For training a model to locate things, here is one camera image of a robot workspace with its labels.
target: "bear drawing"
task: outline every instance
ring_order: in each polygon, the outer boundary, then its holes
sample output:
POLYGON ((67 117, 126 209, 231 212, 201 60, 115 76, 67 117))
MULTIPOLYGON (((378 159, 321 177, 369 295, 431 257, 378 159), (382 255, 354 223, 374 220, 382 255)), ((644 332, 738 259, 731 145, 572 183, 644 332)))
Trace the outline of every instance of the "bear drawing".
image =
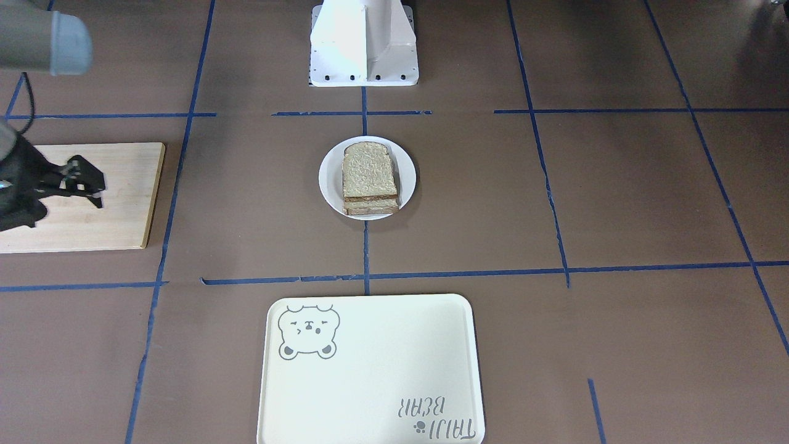
POLYGON ((291 360, 299 353, 317 353, 329 359, 337 352, 335 332, 340 325, 340 316, 332 307, 301 307, 287 311, 279 316, 279 330, 282 332, 282 345, 279 355, 291 360))

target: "bread slice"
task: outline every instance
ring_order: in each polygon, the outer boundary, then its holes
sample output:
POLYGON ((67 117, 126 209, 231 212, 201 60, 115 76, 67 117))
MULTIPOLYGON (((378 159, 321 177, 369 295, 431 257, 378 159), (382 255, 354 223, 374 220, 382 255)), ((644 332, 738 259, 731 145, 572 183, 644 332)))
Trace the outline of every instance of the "bread slice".
POLYGON ((395 174, 387 147, 378 142, 352 144, 342 158, 342 197, 345 202, 397 199, 395 174))
POLYGON ((377 201, 345 202, 343 204, 348 215, 365 214, 392 214, 397 212, 400 207, 397 199, 380 199, 377 201))

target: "wooden board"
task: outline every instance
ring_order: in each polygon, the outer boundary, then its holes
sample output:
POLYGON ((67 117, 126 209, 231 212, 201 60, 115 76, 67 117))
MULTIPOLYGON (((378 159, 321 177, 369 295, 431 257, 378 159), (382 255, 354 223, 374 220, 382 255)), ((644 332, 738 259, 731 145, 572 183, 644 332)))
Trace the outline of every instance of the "wooden board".
POLYGON ((85 198, 42 199, 48 214, 35 228, 0 232, 0 253, 145 248, 151 229, 164 144, 41 145, 53 164, 82 155, 104 173, 104 208, 85 198))

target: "white tray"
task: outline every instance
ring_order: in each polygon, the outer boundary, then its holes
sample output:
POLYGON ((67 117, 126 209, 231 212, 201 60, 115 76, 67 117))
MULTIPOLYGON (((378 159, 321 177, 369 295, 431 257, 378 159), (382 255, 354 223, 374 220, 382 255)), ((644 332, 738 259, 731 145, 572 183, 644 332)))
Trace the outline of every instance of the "white tray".
POLYGON ((413 160, 400 145, 376 136, 352 137, 341 141, 323 158, 318 170, 318 185, 320 193, 326 202, 331 205, 337 213, 343 216, 358 220, 377 220, 391 216, 391 214, 365 214, 360 216, 349 216, 342 211, 342 159, 345 157, 345 149, 357 142, 370 141, 383 144, 389 150, 389 157, 392 159, 394 169, 394 184, 398 190, 398 203, 400 208, 413 196, 413 191, 417 188, 417 169, 413 165, 413 160))
POLYGON ((462 296, 291 298, 268 311, 259 444, 478 444, 484 432, 462 296))

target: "gray cylinder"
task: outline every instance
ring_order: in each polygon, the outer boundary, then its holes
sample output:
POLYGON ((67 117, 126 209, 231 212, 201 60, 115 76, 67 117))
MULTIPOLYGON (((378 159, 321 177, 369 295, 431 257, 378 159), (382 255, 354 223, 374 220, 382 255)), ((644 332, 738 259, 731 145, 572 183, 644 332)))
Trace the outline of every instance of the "gray cylinder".
POLYGON ((83 74, 93 61, 88 29, 74 16, 29 6, 0 6, 0 68, 83 74))

